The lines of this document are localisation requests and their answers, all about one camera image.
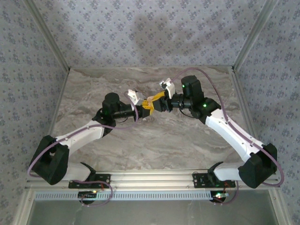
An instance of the black mounting plate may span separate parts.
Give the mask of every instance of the black mounting plate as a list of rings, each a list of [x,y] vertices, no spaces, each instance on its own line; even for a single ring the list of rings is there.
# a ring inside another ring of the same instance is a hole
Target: black mounting plate
[[[96,198],[97,193],[93,193],[92,191],[80,191],[78,192],[77,197],[82,198],[85,195],[84,198]],[[80,202],[82,201],[84,204],[89,205],[92,204],[95,200],[79,200]]]
[[[221,181],[217,185],[212,184],[208,179],[207,173],[194,172],[192,176],[194,188],[235,188],[235,182],[232,180]]]
[[[111,183],[111,175],[110,174],[102,174],[102,173],[96,173],[93,181],[104,181],[106,183]],[[94,183],[94,184],[80,184],[74,181],[69,182],[69,189],[109,189],[109,187],[105,184],[101,185],[100,183]]]

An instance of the white plastic part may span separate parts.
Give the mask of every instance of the white plastic part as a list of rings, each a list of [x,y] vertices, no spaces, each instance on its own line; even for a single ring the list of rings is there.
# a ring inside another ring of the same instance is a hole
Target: white plastic part
[[[103,201],[110,194],[109,190],[96,192],[94,198],[83,200]],[[70,201],[78,200],[78,190],[68,191],[37,191],[35,201]],[[212,200],[210,191],[207,190],[183,190],[183,191],[119,191],[113,192],[111,201],[180,201],[180,200]]]
[[[146,98],[142,93],[135,92],[134,90],[128,90],[127,94],[134,105],[141,105]]]
[[[163,84],[166,84],[167,87],[165,88],[167,91],[168,91],[168,94],[169,94],[169,98],[171,99],[173,97],[173,95],[176,93],[176,90],[175,90],[175,85],[173,83],[171,83],[171,79],[168,78],[166,79],[166,81],[162,81],[159,83],[160,86],[162,87]]]
[[[214,174],[221,180],[241,180],[238,168],[244,165],[243,162],[239,163],[222,163],[214,169]]]
[[[89,168],[81,163],[68,163],[66,175],[61,180],[85,181],[90,174]]]
[[[252,137],[239,125],[237,125],[232,119],[228,117],[229,121],[237,128],[244,136],[252,140],[252,143],[256,143],[262,146],[263,143]],[[211,116],[206,118],[205,124],[220,134],[239,154],[241,159],[246,162],[250,158],[251,153],[257,153],[259,150],[253,147],[250,143],[241,138],[226,122],[223,116],[223,112],[220,109],[216,109],[211,113]]]
[[[88,129],[74,135],[71,138],[67,138],[66,140],[60,142],[62,145],[67,145],[68,148],[70,149],[69,152],[69,157],[75,152],[77,151],[79,148],[81,148],[82,146],[96,140],[99,139],[103,136],[104,133],[104,127],[93,127],[93,128],[89,128],[91,125],[100,125],[100,123],[98,123],[97,121],[90,121],[88,124],[84,125],[83,127],[77,129],[80,130],[84,127],[88,127]],[[60,140],[62,138],[65,138],[67,136],[69,136],[71,133],[76,132],[77,130],[74,130],[66,135],[62,135],[62,136],[58,136],[56,137],[56,140]]]

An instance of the marble floor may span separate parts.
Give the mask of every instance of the marble floor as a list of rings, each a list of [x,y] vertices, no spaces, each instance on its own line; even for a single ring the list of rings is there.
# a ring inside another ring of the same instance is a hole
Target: marble floor
[[[88,123],[102,107],[109,92],[120,95],[138,90],[144,96],[153,96],[162,89],[159,82],[173,78],[184,67],[149,68],[85,68],[71,69],[59,106],[53,136],[66,134]],[[202,67],[219,89],[229,116],[245,128],[229,67]],[[196,75],[205,96],[218,102],[212,86],[198,71]],[[180,78],[175,87],[181,93]],[[127,127],[134,121],[117,123]],[[237,162],[240,158],[233,148],[215,131],[199,120],[182,115],[177,109],[171,113],[154,112],[140,119],[129,130],[113,130],[109,135],[85,145],[70,157],[71,162],[85,162],[96,170],[145,169],[207,169],[219,161]]]

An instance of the enclosure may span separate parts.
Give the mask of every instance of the enclosure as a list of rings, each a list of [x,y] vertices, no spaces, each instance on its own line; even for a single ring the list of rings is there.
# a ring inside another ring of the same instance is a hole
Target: enclosure
[[[133,89],[152,96],[161,91],[160,81],[188,67],[209,74],[229,116],[243,129],[277,147],[284,184],[251,190],[241,184],[239,201],[250,201],[251,195],[265,199],[269,221],[300,224],[298,1],[2,0],[1,9],[0,224],[27,220],[34,224],[41,219],[40,205],[51,207],[60,201],[41,198],[39,202],[37,194],[67,188],[65,183],[51,187],[26,177],[43,136],[83,126],[109,92],[121,96]],[[205,95],[218,99],[202,74],[188,71],[185,75],[196,75]],[[174,84],[180,92],[180,80]],[[128,119],[117,126],[132,123]],[[239,159],[216,132],[173,111],[154,112],[131,130],[114,130],[78,150],[70,160],[114,174],[121,191],[137,191],[135,187],[183,191],[193,183],[188,172]],[[144,183],[137,183],[142,173]],[[158,185],[145,174],[162,182]],[[123,185],[122,176],[130,177]],[[278,179],[278,173],[270,179]],[[178,213],[173,211],[178,223],[207,221],[193,216],[199,210],[205,212],[208,202],[192,200],[178,201]],[[69,203],[61,200],[57,205],[68,207]],[[155,206],[142,201],[139,206],[159,209],[170,203]],[[126,204],[138,211],[131,202],[112,202],[106,210]],[[255,203],[248,206],[253,210]],[[179,213],[187,208],[186,215]],[[238,215],[250,209],[245,206]],[[220,213],[228,216],[226,210]],[[266,224],[263,215],[257,216],[257,220],[239,222]],[[145,224],[173,223],[147,219]]]

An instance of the wire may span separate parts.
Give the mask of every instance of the wire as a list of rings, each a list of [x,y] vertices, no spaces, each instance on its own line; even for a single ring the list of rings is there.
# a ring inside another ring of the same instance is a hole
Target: wire
[[[187,68],[185,70],[182,70],[180,73],[178,73],[171,81],[170,83],[174,82],[180,75],[182,75],[183,73],[189,71],[189,70],[198,70],[200,71],[201,73],[203,73],[206,78],[209,80],[209,82],[211,83],[212,87],[214,88],[219,100],[220,100],[220,103],[221,103],[221,109],[223,111],[223,115],[224,115],[224,118],[227,122],[227,124],[242,138],[244,139],[246,142],[252,144],[253,146],[255,146],[257,149],[259,149],[260,151],[262,151],[267,157],[269,157],[272,162],[277,166],[279,172],[280,172],[280,182],[277,183],[277,184],[268,184],[268,183],[265,183],[263,182],[264,185],[267,185],[267,186],[271,186],[271,187],[279,187],[280,185],[283,184],[283,182],[285,181],[285,175],[283,173],[283,170],[281,168],[281,165],[276,161],[276,159],[271,156],[265,149],[263,149],[261,146],[259,146],[258,144],[256,143],[252,143],[252,140],[248,139],[246,136],[244,136],[237,128],[235,128],[235,126],[229,121],[228,119],[228,116],[227,116],[227,113],[226,113],[226,110],[225,110],[225,106],[224,106],[224,102],[221,98],[221,95],[219,93],[219,91],[217,90],[215,84],[213,83],[213,81],[211,80],[211,78],[208,76],[207,73],[205,73],[203,70],[199,69],[199,68],[196,68],[196,67],[190,67],[190,68]]]
[[[189,118],[195,119],[195,117],[193,117],[193,116],[186,115],[180,108],[179,108],[179,111],[180,111],[183,115],[185,115],[185,116],[187,116],[187,117],[189,117]]]
[[[80,183],[80,184],[95,184],[95,183],[105,184],[106,186],[109,187],[109,189],[110,189],[110,191],[111,191],[111,193],[109,194],[109,197],[105,200],[105,202],[100,203],[100,204],[94,204],[94,205],[87,205],[87,204],[83,203],[83,199],[84,199],[87,195],[89,195],[89,194],[84,194],[84,195],[81,197],[81,200],[80,200],[82,206],[85,206],[85,207],[97,207],[97,206],[103,206],[103,205],[107,204],[107,203],[112,199],[112,197],[113,197],[113,188],[112,188],[112,186],[111,186],[109,183],[107,183],[107,182],[105,182],[105,181],[100,181],[100,180],[97,180],[97,181],[80,181],[80,180],[74,180],[73,182],[77,182],[77,183]]]
[[[131,105],[133,106],[133,108],[134,108],[134,110],[135,110],[136,118],[135,118],[134,124],[132,124],[132,125],[129,126],[129,127],[111,127],[111,126],[102,125],[102,124],[95,124],[95,125],[91,125],[91,126],[89,126],[89,127],[88,127],[88,126],[83,127],[83,128],[81,128],[81,129],[79,129],[79,130],[77,130],[77,131],[75,131],[75,132],[69,134],[67,137],[62,138],[62,139],[60,139],[60,140],[58,140],[58,141],[56,141],[56,142],[50,144],[47,148],[45,148],[44,150],[42,150],[42,151],[38,154],[38,156],[32,161],[31,165],[29,166],[29,168],[28,168],[28,170],[27,170],[27,174],[28,174],[29,176],[31,176],[31,177],[40,177],[40,176],[33,175],[33,174],[31,174],[30,172],[31,172],[33,166],[35,165],[35,163],[37,163],[37,161],[42,157],[42,155],[45,154],[50,148],[54,147],[54,146],[57,145],[58,143],[60,143],[60,142],[62,142],[62,141],[64,141],[64,140],[66,140],[66,139],[68,139],[68,138],[71,138],[71,137],[73,137],[74,135],[79,134],[79,133],[81,133],[81,132],[84,131],[84,130],[87,130],[87,129],[89,129],[89,128],[98,128],[98,127],[109,128],[109,129],[117,129],[117,130],[126,130],[126,129],[129,129],[129,128],[132,128],[133,126],[135,126],[135,125],[137,124],[138,119],[139,119],[139,113],[138,113],[138,111],[137,111],[137,108],[136,108],[135,104],[134,104],[134,103],[131,101],[131,99],[126,95],[126,93],[124,93],[124,95],[125,95],[125,97],[130,101]]]
[[[125,119],[125,120],[123,120],[123,121],[117,121],[118,123],[124,123],[124,122],[126,122],[128,120],[128,117]]]
[[[228,186],[229,188],[231,188],[231,186],[226,181],[224,181],[224,191],[226,190],[226,186]]]
[[[225,193],[225,191],[226,191],[226,183],[227,183],[227,182],[224,181],[224,189],[223,189],[223,193]]]
[[[239,182],[236,180],[236,192],[234,193],[234,196],[233,196],[233,198],[231,200],[229,200],[227,202],[222,202],[222,201],[220,201],[219,199],[217,199],[215,197],[213,197],[213,199],[215,199],[216,201],[220,202],[220,203],[218,203],[220,205],[228,205],[228,204],[232,203],[238,197],[238,195],[239,195],[239,188],[240,188],[239,187]]]

